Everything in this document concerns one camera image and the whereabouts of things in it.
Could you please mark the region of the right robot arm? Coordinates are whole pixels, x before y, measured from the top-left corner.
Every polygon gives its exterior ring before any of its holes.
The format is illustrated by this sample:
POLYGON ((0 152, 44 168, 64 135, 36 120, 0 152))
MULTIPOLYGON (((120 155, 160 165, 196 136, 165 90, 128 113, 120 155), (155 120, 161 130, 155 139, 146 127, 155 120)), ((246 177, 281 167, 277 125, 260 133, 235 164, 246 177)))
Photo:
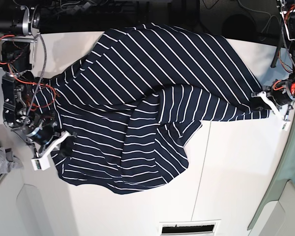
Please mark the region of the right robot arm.
POLYGON ((75 133, 60 129, 53 107, 56 90, 43 81, 44 71, 34 77, 35 47, 39 32, 38 5, 15 3, 0 9, 0 69, 4 95, 3 120, 29 146, 37 158, 52 151, 72 154, 75 133))

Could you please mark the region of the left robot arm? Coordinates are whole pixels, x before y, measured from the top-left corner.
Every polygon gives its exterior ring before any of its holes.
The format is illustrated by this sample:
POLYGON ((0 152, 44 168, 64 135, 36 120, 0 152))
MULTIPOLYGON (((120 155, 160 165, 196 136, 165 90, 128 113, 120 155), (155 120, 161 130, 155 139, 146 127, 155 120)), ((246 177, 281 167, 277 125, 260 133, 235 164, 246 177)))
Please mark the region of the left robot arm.
POLYGON ((274 68, 280 61, 289 76, 251 96, 259 110, 272 110, 280 120, 289 122, 295 102, 295 0, 278 0, 277 7, 282 18, 281 36, 270 67, 274 68))

